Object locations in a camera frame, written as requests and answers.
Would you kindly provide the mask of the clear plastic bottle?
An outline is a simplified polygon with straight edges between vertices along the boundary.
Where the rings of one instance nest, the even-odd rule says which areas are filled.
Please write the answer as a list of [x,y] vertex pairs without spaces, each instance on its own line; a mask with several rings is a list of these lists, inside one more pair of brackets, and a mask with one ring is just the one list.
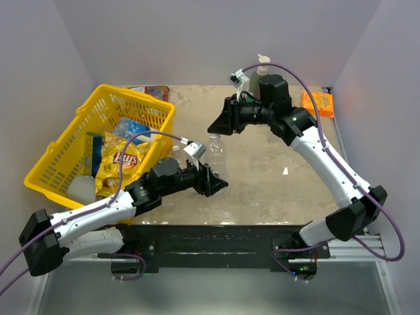
[[227,181],[228,173],[226,168],[226,152],[224,142],[218,134],[209,135],[206,162],[214,175]]

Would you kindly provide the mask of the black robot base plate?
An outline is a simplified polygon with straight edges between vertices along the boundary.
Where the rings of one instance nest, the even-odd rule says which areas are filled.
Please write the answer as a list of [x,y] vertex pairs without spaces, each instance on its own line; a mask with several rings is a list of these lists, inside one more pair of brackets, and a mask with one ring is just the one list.
[[242,268],[281,272],[309,280],[317,262],[330,257],[322,244],[307,250],[296,240],[298,226],[117,224],[124,245],[111,260],[115,276],[157,273],[162,268]]

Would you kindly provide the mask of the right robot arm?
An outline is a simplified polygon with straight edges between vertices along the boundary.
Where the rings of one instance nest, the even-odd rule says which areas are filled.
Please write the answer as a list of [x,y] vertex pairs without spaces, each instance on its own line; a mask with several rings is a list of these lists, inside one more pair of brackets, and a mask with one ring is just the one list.
[[296,256],[306,258],[317,244],[334,238],[347,241],[379,216],[379,208],[387,198],[385,189],[374,188],[358,176],[325,136],[319,135],[319,125],[312,114],[292,104],[288,83],[282,76],[260,78],[260,99],[246,91],[249,78],[242,72],[232,74],[229,80],[237,92],[225,98],[222,113],[208,133],[232,135],[240,134],[247,125],[269,126],[315,170],[339,207],[295,234],[292,249]]

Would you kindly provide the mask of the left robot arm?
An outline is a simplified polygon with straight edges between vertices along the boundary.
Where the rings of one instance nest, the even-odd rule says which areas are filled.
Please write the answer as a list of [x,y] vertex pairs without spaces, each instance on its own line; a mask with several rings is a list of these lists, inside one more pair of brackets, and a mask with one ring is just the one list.
[[19,236],[29,273],[41,276],[53,271],[71,257],[74,240],[107,224],[149,212],[159,207],[165,196],[193,188],[210,197],[227,186],[208,164],[188,164],[181,169],[175,159],[166,157],[111,197],[53,215],[38,210]]

